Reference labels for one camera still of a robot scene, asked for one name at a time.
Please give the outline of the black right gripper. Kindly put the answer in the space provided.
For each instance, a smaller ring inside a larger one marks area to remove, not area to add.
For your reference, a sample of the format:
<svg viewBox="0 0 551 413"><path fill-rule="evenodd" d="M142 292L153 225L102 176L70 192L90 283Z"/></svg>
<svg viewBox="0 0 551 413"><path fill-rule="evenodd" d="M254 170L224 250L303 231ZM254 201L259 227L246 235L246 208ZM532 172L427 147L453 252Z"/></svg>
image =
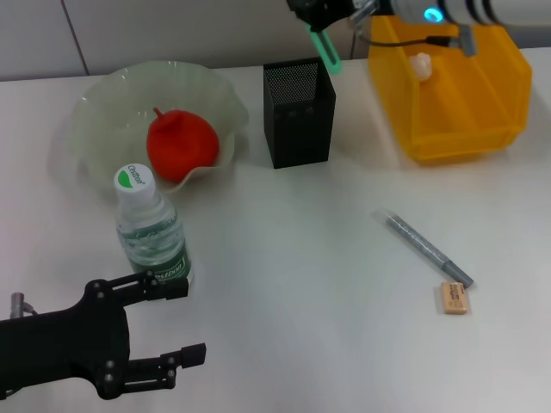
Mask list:
<svg viewBox="0 0 551 413"><path fill-rule="evenodd" d="M320 33L334 22L356 11L353 0L287 0L289 9L307 23L310 31Z"/></svg>

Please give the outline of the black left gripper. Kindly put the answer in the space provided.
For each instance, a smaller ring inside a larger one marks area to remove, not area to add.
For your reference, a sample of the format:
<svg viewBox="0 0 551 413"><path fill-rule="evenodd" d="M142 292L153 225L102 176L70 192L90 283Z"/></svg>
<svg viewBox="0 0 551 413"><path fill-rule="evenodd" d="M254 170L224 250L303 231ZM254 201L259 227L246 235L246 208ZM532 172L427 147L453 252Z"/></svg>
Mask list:
<svg viewBox="0 0 551 413"><path fill-rule="evenodd" d="M147 270L91 281L68 309L0 321L0 399L25 387L70 378L89 381L102 399L173 389L179 367L204 364L206 344L129 361L123 306L180 299L188 293L186 278L161 282Z"/></svg>

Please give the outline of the mint green utility knife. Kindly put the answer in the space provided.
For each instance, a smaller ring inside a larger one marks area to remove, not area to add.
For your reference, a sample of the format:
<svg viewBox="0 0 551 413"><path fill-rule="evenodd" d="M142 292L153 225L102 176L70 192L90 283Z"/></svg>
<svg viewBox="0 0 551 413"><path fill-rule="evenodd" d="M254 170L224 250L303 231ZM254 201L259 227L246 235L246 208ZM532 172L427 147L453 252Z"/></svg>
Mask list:
<svg viewBox="0 0 551 413"><path fill-rule="evenodd" d="M305 26L326 70L333 75L339 74L342 70L342 61L326 31L315 32L309 24L306 23Z"/></svg>

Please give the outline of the clear green-label water bottle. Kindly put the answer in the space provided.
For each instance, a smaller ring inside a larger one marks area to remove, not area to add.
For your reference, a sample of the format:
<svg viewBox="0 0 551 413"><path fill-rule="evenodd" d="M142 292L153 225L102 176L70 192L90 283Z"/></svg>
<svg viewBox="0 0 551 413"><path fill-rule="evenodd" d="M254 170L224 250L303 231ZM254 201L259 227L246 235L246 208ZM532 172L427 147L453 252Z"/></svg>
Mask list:
<svg viewBox="0 0 551 413"><path fill-rule="evenodd" d="M134 272L151 270L159 282L193 280L183 223L162 194L152 171L141 163L121 167L114 177L116 230Z"/></svg>

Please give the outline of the white paper ball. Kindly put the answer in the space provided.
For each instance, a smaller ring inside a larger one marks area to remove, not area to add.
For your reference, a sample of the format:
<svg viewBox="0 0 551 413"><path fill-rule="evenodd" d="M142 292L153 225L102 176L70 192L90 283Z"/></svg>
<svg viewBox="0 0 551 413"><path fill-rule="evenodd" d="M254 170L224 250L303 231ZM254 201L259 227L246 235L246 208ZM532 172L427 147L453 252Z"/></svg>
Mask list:
<svg viewBox="0 0 551 413"><path fill-rule="evenodd" d="M433 66L431 56L427 53L420 52L409 57L409 62L412 70L420 82L429 80L433 74Z"/></svg>

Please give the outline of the black mesh pen holder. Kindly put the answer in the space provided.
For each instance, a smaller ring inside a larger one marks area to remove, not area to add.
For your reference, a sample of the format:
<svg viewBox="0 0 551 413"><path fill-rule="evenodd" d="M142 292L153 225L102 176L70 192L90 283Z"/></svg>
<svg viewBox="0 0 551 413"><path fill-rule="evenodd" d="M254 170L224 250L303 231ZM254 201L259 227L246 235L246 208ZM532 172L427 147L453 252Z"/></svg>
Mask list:
<svg viewBox="0 0 551 413"><path fill-rule="evenodd" d="M263 67L263 127L275 169L328 160L335 104L322 59Z"/></svg>

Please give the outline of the translucent green glass fruit plate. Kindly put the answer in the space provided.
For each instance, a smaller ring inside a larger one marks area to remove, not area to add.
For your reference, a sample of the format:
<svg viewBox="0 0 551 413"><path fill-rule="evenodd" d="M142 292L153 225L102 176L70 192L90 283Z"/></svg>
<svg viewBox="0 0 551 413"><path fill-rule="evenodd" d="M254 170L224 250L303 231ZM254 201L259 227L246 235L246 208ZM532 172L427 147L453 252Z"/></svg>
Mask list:
<svg viewBox="0 0 551 413"><path fill-rule="evenodd" d="M91 186L113 194L117 170L129 163L149 165L145 142L154 108L196 114L216 131L220 151L213 166L191 170L180 182L155 178L165 193L225 168L249 113L232 82L202 65L149 61L102 77L76 103L71 117L72 147Z"/></svg>

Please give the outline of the grey silver marker pen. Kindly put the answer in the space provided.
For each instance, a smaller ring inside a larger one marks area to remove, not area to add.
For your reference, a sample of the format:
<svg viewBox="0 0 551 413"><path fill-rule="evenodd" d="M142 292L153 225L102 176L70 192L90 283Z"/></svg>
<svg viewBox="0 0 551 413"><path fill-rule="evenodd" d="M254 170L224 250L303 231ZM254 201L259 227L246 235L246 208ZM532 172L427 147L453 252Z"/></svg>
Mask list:
<svg viewBox="0 0 551 413"><path fill-rule="evenodd" d="M451 280L461 283L465 288L470 288L474 284L474 280L469 275L398 214L383 211L380 213L380 216L384 226L397 234L410 247L413 247L421 256L436 268L439 268Z"/></svg>

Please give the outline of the tan rubber eraser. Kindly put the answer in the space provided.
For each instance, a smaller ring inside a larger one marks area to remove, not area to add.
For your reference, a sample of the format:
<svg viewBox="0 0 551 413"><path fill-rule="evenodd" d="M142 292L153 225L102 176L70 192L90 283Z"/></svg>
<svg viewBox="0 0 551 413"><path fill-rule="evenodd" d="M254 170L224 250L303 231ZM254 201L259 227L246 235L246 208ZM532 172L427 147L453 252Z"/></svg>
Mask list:
<svg viewBox="0 0 551 413"><path fill-rule="evenodd" d="M443 313L446 315L466 315L468 299L464 286L459 282L443 282L441 285Z"/></svg>

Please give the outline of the yellow plastic storage bin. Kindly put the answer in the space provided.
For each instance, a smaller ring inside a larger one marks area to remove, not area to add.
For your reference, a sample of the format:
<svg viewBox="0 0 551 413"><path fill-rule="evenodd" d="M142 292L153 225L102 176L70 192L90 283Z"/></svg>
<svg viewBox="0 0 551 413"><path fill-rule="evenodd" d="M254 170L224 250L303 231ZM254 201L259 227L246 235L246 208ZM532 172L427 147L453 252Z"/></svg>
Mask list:
<svg viewBox="0 0 551 413"><path fill-rule="evenodd" d="M456 36L451 25L413 26L375 16L370 39L399 42ZM421 163L447 161L509 146L526 127L532 70L499 26L474 28L477 54L429 45L371 46L368 70L399 146ZM420 82L409 57L431 56L433 74Z"/></svg>

